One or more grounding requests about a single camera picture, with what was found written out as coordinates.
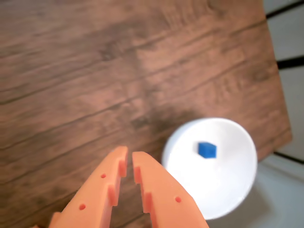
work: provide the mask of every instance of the wood grain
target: wood grain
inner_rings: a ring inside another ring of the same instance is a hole
[[[260,159],[291,140],[261,1],[1,1],[0,31],[1,227],[47,225],[115,146],[160,160],[195,118]],[[129,164],[111,227],[150,227],[141,205]]]

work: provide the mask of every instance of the white floor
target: white floor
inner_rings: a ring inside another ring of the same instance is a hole
[[[304,166],[274,155],[258,165],[256,182],[244,202],[210,228],[303,228]]]

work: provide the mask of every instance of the blue block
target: blue block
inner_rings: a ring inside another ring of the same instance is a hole
[[[199,155],[204,158],[216,158],[217,147],[209,142],[199,142]]]

